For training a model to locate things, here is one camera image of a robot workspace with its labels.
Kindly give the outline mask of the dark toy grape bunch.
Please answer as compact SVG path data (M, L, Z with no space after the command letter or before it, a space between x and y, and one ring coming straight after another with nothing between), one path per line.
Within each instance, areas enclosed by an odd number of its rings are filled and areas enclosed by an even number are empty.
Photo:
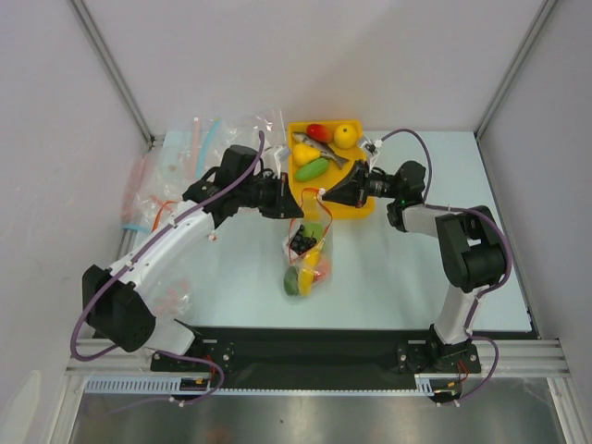
M315 236L307 236L303 231L297 231L290 240L289 251L300 256L314 248L316 244L317 238Z

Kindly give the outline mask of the clear orange-zipper zip bag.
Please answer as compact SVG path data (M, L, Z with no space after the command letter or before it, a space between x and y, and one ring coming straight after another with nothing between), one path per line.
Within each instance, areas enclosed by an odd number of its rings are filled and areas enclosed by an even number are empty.
M286 259L286 270L290 266L295 266L300 271L301 262L303 257L314 250L317 250L321 253L321 258L326 256L332 263L332 226L333 226L333 214L328 208L328 206L323 202L322 196L324 194L324 189L317 189L317 188L310 188L306 187L302 190L300 198L297 200L297 203L303 210L303 217L302 218L292 218L288 224L288 232L286 238L282 241L282 250ZM289 251L289 243L291 238L297 231L302 231L302 224L305 222L317 222L322 224L325 227L325 234L324 237L317 242L314 248L309 250L306 253L303 253L300 256L296 256L295 253L291 253ZM323 282L318 284L313 284L312 290L308 296L312 294L312 292L319 287ZM299 297L305 298L308 296L289 296L289 297Z

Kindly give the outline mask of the yellow toy banana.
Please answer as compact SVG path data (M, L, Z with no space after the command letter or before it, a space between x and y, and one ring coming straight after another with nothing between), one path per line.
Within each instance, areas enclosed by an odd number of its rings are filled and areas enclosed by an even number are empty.
M320 258L321 253L317 250L311 251L303 257L298 275L298 290L301 296L310 294Z

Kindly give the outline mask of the peach toy fruit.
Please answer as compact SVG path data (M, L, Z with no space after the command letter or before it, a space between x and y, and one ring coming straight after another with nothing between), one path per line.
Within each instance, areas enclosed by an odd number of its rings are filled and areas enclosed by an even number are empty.
M323 256L314 270L314 284L323 282L330 277L331 273L332 263L326 256Z

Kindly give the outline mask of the orange green toy mango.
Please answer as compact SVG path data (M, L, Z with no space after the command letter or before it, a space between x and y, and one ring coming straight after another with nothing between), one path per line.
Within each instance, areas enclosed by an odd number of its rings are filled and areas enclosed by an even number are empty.
M299 292L299 270L295 266L290 266L283 277L284 291L288 296L298 296Z

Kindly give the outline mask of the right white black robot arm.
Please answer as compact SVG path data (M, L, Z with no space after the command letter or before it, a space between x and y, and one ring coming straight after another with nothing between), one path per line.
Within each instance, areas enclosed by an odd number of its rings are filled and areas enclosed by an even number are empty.
M326 202L363 206L368 198L387 198L389 224L403 233L438 241L449 289L436 322L429 329L426 359L448 371L471 344L472 325L481 299L497 289L512 269L508 242L486 206L469 209L426 203L426 168L407 161L394 174L354 163L347 176L323 194Z

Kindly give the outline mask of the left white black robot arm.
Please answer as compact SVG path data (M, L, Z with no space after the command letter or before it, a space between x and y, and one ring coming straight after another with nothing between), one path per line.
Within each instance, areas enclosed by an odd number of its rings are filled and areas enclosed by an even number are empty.
M262 166L263 149L232 145L219 166L211 167L182 193L167 221L138 248L107 268L90 266L83 274L83 311L79 322L125 352L151 349L171 353L184 370L198 367L203 346L180 321L154 313L148 297L156 281L196 241L206 238L241 208L269 219L303 215L290 192L289 176Z

